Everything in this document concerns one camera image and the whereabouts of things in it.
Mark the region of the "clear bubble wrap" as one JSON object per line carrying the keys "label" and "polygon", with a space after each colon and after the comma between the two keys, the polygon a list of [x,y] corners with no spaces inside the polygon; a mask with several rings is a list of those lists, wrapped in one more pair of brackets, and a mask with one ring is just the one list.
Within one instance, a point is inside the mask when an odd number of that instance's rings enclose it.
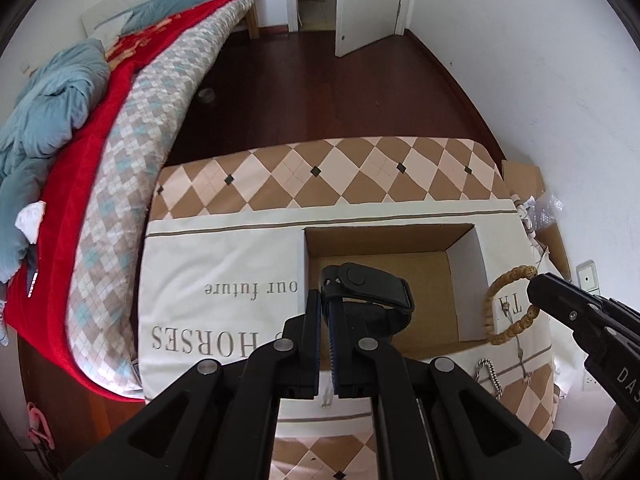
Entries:
{"label": "clear bubble wrap", "polygon": [[541,196],[530,196],[524,202],[527,217],[535,232],[550,228],[556,223],[565,209],[565,205],[553,193],[543,192]]}

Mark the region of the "flat brown cardboard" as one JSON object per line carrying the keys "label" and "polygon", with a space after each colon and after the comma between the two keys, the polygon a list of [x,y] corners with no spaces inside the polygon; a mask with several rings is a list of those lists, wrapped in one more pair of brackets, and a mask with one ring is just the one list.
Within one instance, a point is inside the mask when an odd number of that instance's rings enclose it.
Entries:
{"label": "flat brown cardboard", "polygon": [[506,187],[524,214],[525,232],[534,241],[540,258],[547,258],[559,274],[570,281],[570,262],[558,226],[564,204],[546,189],[537,166],[504,160],[501,169]]}

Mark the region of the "open cardboard box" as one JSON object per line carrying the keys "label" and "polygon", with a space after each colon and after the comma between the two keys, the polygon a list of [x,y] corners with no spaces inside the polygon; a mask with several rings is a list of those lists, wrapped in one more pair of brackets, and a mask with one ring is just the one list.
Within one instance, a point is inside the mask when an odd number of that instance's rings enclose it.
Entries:
{"label": "open cardboard box", "polygon": [[341,292],[403,356],[484,344],[488,279],[471,223],[308,228],[305,248],[308,286]]}

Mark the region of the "white printed cloth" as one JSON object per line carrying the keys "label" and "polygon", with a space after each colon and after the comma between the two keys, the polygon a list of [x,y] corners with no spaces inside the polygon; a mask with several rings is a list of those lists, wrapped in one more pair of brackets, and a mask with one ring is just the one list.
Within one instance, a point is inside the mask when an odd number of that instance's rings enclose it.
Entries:
{"label": "white printed cloth", "polygon": [[[202,359],[231,363],[278,338],[301,314],[307,292],[305,231],[329,226],[471,223],[485,258],[488,288],[498,276],[534,260],[510,200],[444,200],[283,208],[187,219],[153,220],[145,233],[138,296],[142,391],[153,399]],[[529,428],[552,425],[552,343],[546,318],[494,346],[528,308],[526,284],[506,286],[490,306],[484,344],[444,354]],[[486,377],[480,361],[495,371]]]}

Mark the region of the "pink slippers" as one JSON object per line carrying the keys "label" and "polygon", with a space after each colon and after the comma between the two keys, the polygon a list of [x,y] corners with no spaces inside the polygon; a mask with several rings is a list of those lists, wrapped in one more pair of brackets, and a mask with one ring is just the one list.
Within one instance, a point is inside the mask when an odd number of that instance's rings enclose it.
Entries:
{"label": "pink slippers", "polygon": [[35,404],[28,402],[26,404],[28,417],[28,433],[27,437],[34,445],[43,445],[46,450],[54,451],[55,443],[43,412],[36,408]]}

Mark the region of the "red blanket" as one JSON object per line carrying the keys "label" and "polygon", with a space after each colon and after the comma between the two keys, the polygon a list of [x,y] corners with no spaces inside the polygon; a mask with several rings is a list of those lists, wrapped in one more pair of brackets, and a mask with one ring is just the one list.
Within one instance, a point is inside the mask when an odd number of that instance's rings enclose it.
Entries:
{"label": "red blanket", "polygon": [[144,219],[196,87],[254,0],[58,52],[1,129],[1,322],[100,396],[141,398],[128,316]]}

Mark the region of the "diamond pattern tablecloth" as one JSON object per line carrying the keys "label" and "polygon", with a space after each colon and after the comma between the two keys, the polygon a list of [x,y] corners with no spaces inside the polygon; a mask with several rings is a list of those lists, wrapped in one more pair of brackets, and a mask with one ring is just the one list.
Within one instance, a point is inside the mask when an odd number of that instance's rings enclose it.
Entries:
{"label": "diamond pattern tablecloth", "polygon": [[424,200],[510,200],[514,205],[497,165],[474,141],[333,139],[168,167],[158,179],[149,224],[213,214]]}

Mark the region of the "bed with checkered mattress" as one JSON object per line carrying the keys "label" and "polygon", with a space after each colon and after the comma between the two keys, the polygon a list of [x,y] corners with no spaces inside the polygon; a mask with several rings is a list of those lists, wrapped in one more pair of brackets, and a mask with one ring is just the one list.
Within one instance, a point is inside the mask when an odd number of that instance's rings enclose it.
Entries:
{"label": "bed with checkered mattress", "polygon": [[152,195],[192,96],[254,1],[226,4],[140,70],[104,143],[79,231],[62,220],[9,282],[9,326],[100,396],[143,398],[129,317]]}

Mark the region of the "small round floor object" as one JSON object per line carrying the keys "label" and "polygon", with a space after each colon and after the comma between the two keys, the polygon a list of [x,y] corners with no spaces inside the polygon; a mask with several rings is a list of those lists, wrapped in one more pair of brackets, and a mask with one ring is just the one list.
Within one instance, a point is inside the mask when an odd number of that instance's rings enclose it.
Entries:
{"label": "small round floor object", "polygon": [[198,98],[204,103],[210,103],[215,99],[215,91],[212,88],[204,88],[198,92]]}

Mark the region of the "blue quilt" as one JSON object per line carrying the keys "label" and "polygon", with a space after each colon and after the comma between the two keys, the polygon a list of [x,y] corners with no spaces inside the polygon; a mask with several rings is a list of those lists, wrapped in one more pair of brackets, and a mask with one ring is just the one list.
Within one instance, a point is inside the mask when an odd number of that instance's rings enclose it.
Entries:
{"label": "blue quilt", "polygon": [[134,77],[187,29],[235,0],[149,0],[129,11],[111,51],[88,38],[29,79],[1,128],[1,281],[64,219],[77,233],[106,138]]}

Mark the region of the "white door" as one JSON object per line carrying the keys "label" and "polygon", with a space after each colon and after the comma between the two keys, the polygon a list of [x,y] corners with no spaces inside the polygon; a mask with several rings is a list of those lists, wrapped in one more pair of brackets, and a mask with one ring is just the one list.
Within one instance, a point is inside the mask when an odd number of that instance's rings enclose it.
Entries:
{"label": "white door", "polygon": [[400,0],[336,0],[335,55],[393,36]]}

